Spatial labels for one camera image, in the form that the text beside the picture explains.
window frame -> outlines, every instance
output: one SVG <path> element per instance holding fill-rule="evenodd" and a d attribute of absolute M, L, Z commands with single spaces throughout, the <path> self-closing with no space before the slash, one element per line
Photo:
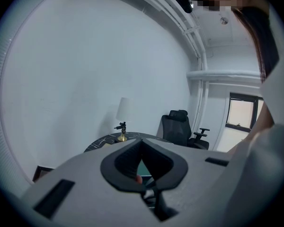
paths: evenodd
<path fill-rule="evenodd" d="M 252 117 L 251 117 L 251 122 L 250 122 L 249 128 L 239 126 L 239 125 L 234 125 L 234 124 L 231 124 L 231 123 L 227 123 L 228 117 L 229 117 L 229 111 L 230 111 L 230 108 L 231 108 L 231 100 L 253 103 Z M 225 127 L 249 133 L 251 131 L 252 127 L 255 125 L 255 123 L 257 121 L 257 107 L 258 107 L 259 100 L 263 100 L 263 98 L 261 98 L 259 96 L 245 95 L 245 94 L 239 94 L 239 93 L 230 93 L 228 113 L 227 113 Z"/>

white lamp shade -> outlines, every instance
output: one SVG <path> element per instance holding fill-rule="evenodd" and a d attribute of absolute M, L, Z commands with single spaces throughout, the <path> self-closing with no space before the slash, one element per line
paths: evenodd
<path fill-rule="evenodd" d="M 132 119 L 132 110 L 132 100 L 126 97 L 122 97 L 115 118 L 121 122 L 130 122 Z"/>

desk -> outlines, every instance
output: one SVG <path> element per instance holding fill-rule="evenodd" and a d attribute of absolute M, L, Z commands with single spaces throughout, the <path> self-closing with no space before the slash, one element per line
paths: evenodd
<path fill-rule="evenodd" d="M 118 137 L 120 134 L 121 133 L 115 133 L 115 134 L 108 134 L 106 136 L 103 136 L 103 137 L 97 139 L 96 141 L 92 142 L 84 152 L 99 149 L 99 148 L 103 147 L 106 143 L 113 145 L 113 144 L 116 143 L 115 137 Z M 126 132 L 125 136 L 127 137 L 128 140 L 132 140 L 132 139 L 135 139 L 137 137 L 140 137 L 142 139 L 143 138 L 155 139 L 155 140 L 160 140 L 160 141 L 163 141 L 163 142 L 170 143 L 169 141 L 164 140 L 162 138 L 159 138 L 157 136 L 153 136 L 153 135 L 150 135 L 150 134 L 144 134 L 144 133 L 138 133 L 138 132 Z M 149 171 L 147 170 L 146 166 L 144 165 L 144 163 L 142 161 L 141 161 L 141 163 L 139 164 L 139 167 L 138 167 L 138 174 L 141 175 L 141 176 L 150 175 Z"/>

black office chair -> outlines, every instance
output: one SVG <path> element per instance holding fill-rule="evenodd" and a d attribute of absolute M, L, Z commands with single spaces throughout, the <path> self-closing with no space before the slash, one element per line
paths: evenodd
<path fill-rule="evenodd" d="M 196 138 L 190 139 L 191 129 L 187 115 L 188 113 L 185 110 L 171 110 L 169 115 L 163 115 L 163 138 L 181 146 L 208 149 L 209 143 L 201 140 L 202 136 L 207 136 L 203 133 L 208 129 L 202 129 L 202 133 L 195 132 Z"/>

table lamp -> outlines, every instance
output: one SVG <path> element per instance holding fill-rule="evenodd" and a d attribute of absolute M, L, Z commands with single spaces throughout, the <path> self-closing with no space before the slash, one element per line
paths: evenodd
<path fill-rule="evenodd" d="M 116 119 L 121 121 L 120 126 L 115 127 L 114 129 L 122 129 L 121 135 L 117 137 L 115 140 L 117 142 L 126 141 L 127 138 L 125 137 L 126 133 L 126 124 L 125 122 L 130 122 L 131 120 L 131 110 L 132 110 L 132 101 L 129 98 L 122 97 L 119 108 L 117 111 Z"/>

